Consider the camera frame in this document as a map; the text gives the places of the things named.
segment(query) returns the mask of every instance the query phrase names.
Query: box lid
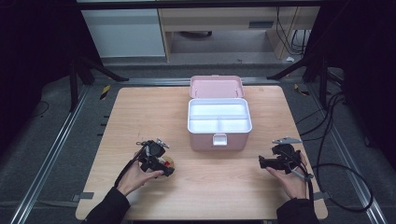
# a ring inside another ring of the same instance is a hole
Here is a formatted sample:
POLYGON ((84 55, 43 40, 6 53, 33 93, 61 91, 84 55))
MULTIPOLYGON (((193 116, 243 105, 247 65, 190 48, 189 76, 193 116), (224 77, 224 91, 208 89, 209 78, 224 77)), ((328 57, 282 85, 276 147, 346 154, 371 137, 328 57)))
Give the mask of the box lid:
POLYGON ((242 80, 237 76, 194 76, 191 78, 191 98, 243 98, 242 80))

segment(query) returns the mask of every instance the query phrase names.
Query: plastic storage box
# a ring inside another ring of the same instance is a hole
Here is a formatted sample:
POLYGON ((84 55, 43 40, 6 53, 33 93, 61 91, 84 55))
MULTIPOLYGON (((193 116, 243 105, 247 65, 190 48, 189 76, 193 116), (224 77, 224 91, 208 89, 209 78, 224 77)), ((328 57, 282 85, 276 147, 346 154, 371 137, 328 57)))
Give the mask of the plastic storage box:
POLYGON ((252 130, 240 77, 191 78, 188 130, 194 150, 241 150, 252 130))

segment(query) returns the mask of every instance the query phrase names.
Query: hand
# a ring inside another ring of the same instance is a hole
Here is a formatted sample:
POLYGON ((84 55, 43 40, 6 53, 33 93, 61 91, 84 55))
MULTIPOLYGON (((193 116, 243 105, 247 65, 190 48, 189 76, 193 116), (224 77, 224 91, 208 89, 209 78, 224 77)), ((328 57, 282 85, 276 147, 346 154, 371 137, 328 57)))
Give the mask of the hand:
MULTIPOLYGON (((300 153, 300 157, 301 157, 301 162, 304 165, 306 165, 305 156, 302 153, 300 153)), ((285 190, 286 194, 291 199, 293 199, 293 198, 305 199, 306 198, 306 183, 299 176, 295 175, 294 173, 285 175, 285 174, 280 173, 279 171, 277 171, 269 166, 267 166, 265 169, 271 175, 276 177, 276 179, 282 185, 283 190, 285 190)), ((302 175, 304 174, 300 168, 297 168, 296 171, 302 175)))
POLYGON ((119 190, 123 195, 127 196, 132 191, 142 187, 150 179, 163 175, 163 171, 154 171, 151 173, 146 173, 140 169, 139 162, 135 161, 134 164, 129 168, 129 170, 122 177, 117 190, 119 190))

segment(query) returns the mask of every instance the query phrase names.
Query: sleeve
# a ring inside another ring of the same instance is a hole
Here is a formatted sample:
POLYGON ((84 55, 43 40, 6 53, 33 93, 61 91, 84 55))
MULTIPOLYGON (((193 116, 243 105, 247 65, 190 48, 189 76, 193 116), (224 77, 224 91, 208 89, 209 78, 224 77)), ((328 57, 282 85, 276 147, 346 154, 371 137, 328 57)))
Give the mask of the sleeve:
POLYGON ((276 210, 279 224, 319 224, 314 205, 308 199, 291 199, 276 210))
POLYGON ((116 188, 112 188, 81 224, 120 224, 130 206, 126 197, 116 188))

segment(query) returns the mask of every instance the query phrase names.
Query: wooden tabletop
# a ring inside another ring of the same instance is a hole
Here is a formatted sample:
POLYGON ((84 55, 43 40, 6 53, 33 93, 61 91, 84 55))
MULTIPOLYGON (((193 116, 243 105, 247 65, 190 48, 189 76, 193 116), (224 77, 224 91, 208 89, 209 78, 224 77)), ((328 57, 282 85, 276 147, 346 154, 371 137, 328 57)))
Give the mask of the wooden tabletop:
MULTIPOLYGON (((258 156, 274 158, 272 140, 299 138, 285 95, 277 86, 246 86, 253 129, 243 150, 195 151, 187 130, 189 87, 123 88, 114 104, 76 216, 101 202, 125 164, 140 149, 136 142, 162 139, 164 156, 175 161, 169 177, 150 180, 129 197, 129 220, 276 219, 289 198, 279 183, 260 168, 258 156)), ((294 145, 304 154, 302 144, 294 145)), ((308 162, 308 172, 313 174, 308 162)), ((318 184, 313 180, 314 192, 318 184)), ((328 214, 315 201, 318 218, 328 214)))

